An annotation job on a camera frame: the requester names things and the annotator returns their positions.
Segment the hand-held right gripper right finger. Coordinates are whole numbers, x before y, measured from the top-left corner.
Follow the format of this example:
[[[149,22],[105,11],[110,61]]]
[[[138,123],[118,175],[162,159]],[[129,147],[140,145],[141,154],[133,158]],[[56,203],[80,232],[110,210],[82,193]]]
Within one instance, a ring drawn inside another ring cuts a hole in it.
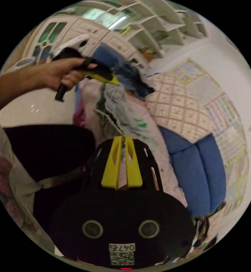
[[[128,188],[141,188],[143,181],[132,137],[125,137],[126,176]]]

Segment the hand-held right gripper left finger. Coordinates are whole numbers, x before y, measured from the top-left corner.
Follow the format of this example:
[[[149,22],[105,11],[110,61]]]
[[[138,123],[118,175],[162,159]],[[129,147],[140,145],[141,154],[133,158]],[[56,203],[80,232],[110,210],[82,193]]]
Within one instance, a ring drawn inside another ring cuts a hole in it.
[[[103,188],[118,188],[121,151],[122,136],[114,137],[101,180],[101,186]]]

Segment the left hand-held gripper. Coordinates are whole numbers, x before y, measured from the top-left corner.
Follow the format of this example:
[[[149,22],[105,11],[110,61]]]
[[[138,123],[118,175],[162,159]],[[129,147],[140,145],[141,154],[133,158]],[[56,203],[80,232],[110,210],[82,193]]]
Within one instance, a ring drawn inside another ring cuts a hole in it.
[[[119,81],[112,70],[100,61],[94,58],[82,56],[77,49],[65,47],[52,52],[52,61],[61,59],[79,58],[83,62],[80,66],[74,67],[73,70],[80,71],[88,79],[95,79],[101,83],[118,85]]]

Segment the person's left hand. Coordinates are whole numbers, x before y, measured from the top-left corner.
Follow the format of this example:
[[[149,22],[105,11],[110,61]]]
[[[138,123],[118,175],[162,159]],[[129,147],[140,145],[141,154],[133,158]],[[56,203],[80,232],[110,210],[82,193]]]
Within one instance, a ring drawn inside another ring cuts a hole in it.
[[[68,58],[35,66],[35,89],[49,88],[57,91],[63,84],[71,90],[84,79],[84,74],[76,70],[83,62],[82,58]]]

